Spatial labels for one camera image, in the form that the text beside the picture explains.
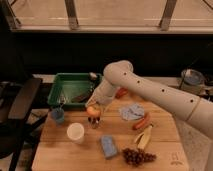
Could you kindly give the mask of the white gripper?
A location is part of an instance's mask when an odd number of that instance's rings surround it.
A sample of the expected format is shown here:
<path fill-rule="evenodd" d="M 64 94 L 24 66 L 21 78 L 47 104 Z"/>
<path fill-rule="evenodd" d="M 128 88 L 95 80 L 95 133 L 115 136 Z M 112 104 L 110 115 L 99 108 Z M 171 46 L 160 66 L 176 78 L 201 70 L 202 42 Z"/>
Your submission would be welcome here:
<path fill-rule="evenodd" d="M 86 102 L 85 107 L 98 105 L 102 108 L 105 108 L 112 102 L 112 93 L 110 91 L 104 91 L 100 89 L 96 89 L 89 100 Z"/>

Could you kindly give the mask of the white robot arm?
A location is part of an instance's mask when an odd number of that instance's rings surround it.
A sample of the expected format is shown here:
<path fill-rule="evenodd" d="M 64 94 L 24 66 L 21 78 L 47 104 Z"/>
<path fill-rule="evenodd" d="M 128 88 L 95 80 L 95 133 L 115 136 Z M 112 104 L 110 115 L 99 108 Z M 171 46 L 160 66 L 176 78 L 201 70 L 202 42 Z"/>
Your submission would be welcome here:
<path fill-rule="evenodd" d="M 110 63 L 104 68 L 103 79 L 86 105 L 107 106 L 114 99 L 119 87 L 151 101 L 213 139 L 213 102 L 144 79 L 133 73 L 133 65 L 127 60 Z"/>

